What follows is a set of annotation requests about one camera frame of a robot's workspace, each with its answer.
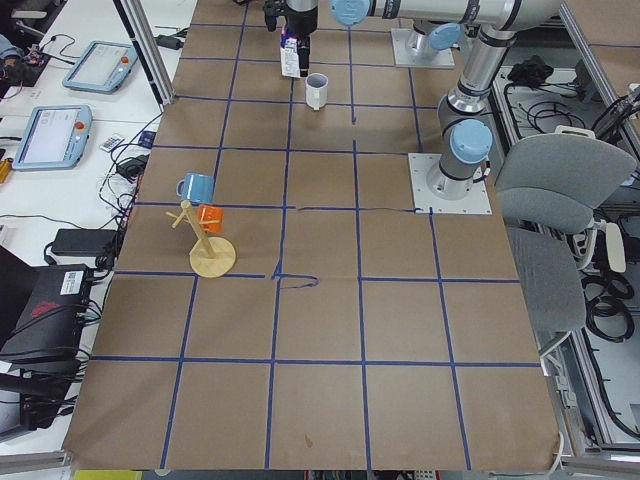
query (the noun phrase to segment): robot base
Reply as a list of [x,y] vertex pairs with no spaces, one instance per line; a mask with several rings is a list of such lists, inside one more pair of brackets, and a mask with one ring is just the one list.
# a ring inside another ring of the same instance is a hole
[[391,39],[397,67],[453,69],[456,64],[451,49],[442,50],[433,57],[416,57],[407,51],[407,39],[411,35],[408,28],[392,28]]
[[491,215],[491,204],[484,182],[474,183],[469,194],[461,200],[446,200],[431,191],[427,174],[440,161],[440,154],[410,153],[409,168],[413,189],[413,205],[418,213],[453,213],[467,215]]

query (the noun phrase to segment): chair backrest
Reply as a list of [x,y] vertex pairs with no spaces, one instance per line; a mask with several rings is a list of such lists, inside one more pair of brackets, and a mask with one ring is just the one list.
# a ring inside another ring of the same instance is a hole
[[636,166],[624,150],[593,138],[527,137],[511,148],[496,178],[502,214],[578,233]]

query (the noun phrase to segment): blue joint cap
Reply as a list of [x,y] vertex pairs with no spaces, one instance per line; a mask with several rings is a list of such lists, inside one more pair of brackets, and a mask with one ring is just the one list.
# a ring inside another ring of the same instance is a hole
[[493,134],[479,120],[463,120],[451,133],[451,151],[462,163],[474,165],[482,162],[493,145]]
[[360,23],[369,13],[369,0],[331,0],[331,14],[347,27]]
[[458,43],[462,35],[462,26],[458,23],[445,23],[429,34],[429,45],[437,51],[446,50]]

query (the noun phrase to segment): tablet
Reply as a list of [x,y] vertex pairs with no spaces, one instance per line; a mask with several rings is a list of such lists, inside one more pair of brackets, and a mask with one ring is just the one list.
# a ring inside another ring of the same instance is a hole
[[62,81],[72,90],[112,93],[138,61],[132,45],[111,42],[91,42],[80,59]]
[[91,118],[91,110],[86,105],[36,107],[29,118],[12,168],[73,168],[87,144]]

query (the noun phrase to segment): blue mug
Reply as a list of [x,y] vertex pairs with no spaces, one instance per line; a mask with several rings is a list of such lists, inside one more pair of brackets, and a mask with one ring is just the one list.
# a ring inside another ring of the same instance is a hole
[[212,176],[190,172],[176,185],[176,194],[195,206],[201,203],[210,205],[213,203],[213,185]]

